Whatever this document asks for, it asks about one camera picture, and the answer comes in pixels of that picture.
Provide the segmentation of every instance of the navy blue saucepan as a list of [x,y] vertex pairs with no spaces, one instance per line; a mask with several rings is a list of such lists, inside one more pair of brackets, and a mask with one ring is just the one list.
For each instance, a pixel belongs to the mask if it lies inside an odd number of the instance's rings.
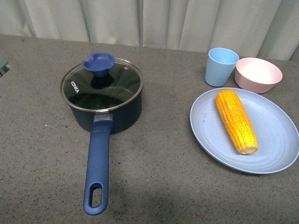
[[[63,77],[62,98],[76,121],[90,131],[84,210],[102,213],[108,204],[109,136],[132,126],[142,110],[143,78],[131,62],[100,52],[91,54]],[[93,191],[101,202],[93,207]]]

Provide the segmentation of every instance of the light blue cup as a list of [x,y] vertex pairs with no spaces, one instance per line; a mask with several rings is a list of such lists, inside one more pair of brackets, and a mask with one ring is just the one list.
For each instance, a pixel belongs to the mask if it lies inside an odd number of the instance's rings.
[[239,56],[232,50],[211,49],[206,64],[206,82],[214,87],[223,86],[238,61]]

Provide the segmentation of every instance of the bowl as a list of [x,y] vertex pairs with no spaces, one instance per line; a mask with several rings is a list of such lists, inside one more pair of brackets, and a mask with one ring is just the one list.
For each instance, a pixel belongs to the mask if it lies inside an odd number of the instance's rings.
[[263,59],[246,57],[238,61],[235,68],[235,82],[245,90],[265,93],[282,79],[278,67]]

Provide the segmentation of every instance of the corn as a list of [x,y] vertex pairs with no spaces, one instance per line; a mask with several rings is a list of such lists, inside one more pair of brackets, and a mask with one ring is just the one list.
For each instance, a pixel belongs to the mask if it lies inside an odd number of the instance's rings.
[[232,90],[223,90],[216,97],[221,119],[241,154],[257,151],[258,145],[249,117],[238,95]]

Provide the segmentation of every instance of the gray countertop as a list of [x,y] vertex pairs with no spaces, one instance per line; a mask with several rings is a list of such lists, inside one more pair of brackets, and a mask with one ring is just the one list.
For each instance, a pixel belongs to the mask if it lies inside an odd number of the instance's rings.
[[[59,92],[63,75],[93,52],[135,64],[142,113],[110,136],[109,203],[83,210],[89,132]],[[0,35],[0,223],[298,223],[299,162],[270,175],[213,159],[190,126],[190,109],[214,89],[207,54]],[[263,94],[299,127],[299,63],[269,60],[283,80]],[[224,87],[237,87],[231,76]]]

